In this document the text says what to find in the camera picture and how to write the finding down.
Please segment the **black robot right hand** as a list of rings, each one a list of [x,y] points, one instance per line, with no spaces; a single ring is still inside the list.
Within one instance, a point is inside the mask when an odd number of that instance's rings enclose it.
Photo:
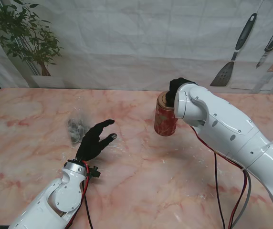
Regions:
[[[174,107],[176,93],[177,93],[178,89],[185,83],[196,84],[195,82],[187,80],[182,77],[170,81],[169,91],[165,95],[167,107]]]

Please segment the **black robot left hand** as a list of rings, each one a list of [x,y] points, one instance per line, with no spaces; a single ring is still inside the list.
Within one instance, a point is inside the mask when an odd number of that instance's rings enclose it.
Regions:
[[[100,140],[103,129],[114,123],[114,120],[108,119],[90,128],[81,141],[75,159],[87,162],[97,157],[103,149],[117,138],[117,134],[112,133],[105,139]]]

